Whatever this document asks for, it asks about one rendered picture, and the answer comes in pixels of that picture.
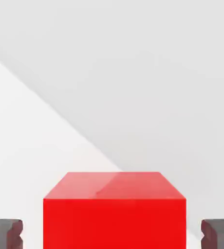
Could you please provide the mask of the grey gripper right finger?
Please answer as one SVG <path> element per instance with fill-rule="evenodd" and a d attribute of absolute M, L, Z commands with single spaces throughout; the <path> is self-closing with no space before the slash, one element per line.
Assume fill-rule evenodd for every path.
<path fill-rule="evenodd" d="M 224 219 L 201 221 L 201 249 L 224 249 Z"/>

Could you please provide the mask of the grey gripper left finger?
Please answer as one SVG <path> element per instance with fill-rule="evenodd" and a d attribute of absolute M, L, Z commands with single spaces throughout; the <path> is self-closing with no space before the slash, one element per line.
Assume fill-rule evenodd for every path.
<path fill-rule="evenodd" d="M 22 231 L 22 220 L 0 219 L 0 249 L 23 249 Z"/>

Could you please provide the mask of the small red cube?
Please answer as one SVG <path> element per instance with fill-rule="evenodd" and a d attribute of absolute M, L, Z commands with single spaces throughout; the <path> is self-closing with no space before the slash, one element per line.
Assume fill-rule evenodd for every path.
<path fill-rule="evenodd" d="M 43 200 L 43 249 L 186 249 L 186 217 L 159 172 L 67 173 Z"/>

